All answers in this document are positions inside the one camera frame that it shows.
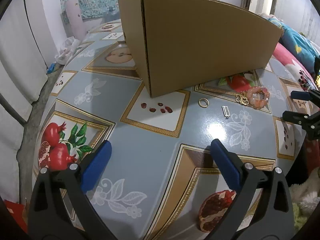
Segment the gold ornate charm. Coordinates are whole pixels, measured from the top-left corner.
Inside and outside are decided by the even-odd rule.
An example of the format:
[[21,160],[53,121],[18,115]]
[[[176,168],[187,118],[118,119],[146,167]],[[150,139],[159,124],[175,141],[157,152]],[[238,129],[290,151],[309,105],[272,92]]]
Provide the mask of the gold ornate charm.
[[249,105],[249,100],[246,96],[246,92],[240,92],[235,95],[235,101],[241,105],[247,106]]

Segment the white plastic bag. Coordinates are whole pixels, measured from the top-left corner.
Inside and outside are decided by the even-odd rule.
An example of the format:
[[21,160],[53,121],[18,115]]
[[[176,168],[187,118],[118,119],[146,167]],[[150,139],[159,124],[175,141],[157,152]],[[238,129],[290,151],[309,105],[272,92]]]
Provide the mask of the white plastic bag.
[[55,56],[55,62],[61,65],[66,65],[74,55],[79,44],[80,40],[76,39],[74,36],[67,38],[63,42],[58,54]]

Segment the brown cardboard box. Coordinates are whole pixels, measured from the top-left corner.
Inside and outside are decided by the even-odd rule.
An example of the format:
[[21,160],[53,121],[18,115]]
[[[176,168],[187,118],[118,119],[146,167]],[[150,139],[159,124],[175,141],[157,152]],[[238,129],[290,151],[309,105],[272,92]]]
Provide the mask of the brown cardboard box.
[[264,68],[282,35],[217,0],[119,0],[125,41],[152,98]]

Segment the fruit pattern tablecloth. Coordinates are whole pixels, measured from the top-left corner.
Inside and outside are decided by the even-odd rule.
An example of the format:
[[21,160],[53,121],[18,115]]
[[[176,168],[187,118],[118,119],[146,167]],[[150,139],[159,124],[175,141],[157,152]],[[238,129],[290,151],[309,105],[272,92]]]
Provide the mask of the fruit pattern tablecloth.
[[[256,168],[287,173],[305,132],[281,120],[284,111],[311,114],[310,102],[293,100],[293,76],[271,57],[263,69],[149,97],[136,72],[121,23],[90,31],[65,66],[48,99],[35,146],[33,177],[49,154],[65,167],[104,140],[112,155],[87,195],[119,239],[204,239],[226,203],[206,199],[230,191],[208,146],[225,148]],[[249,105],[235,101],[246,92]],[[226,119],[222,106],[229,108]]]

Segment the pink floral blanket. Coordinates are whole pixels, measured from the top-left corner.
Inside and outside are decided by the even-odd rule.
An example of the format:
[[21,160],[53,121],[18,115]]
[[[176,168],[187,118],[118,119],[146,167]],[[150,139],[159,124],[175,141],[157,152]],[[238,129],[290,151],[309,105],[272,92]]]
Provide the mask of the pink floral blanket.
[[304,91],[317,89],[306,68],[280,43],[277,43],[273,56],[286,68]]

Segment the blue patterned blanket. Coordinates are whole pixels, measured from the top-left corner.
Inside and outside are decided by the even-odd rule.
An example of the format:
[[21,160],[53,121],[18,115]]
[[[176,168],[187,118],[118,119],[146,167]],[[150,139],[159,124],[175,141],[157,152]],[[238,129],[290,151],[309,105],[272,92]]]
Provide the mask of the blue patterned blanket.
[[319,73],[319,46],[298,33],[275,16],[263,16],[283,30],[280,43],[306,68],[312,75]]

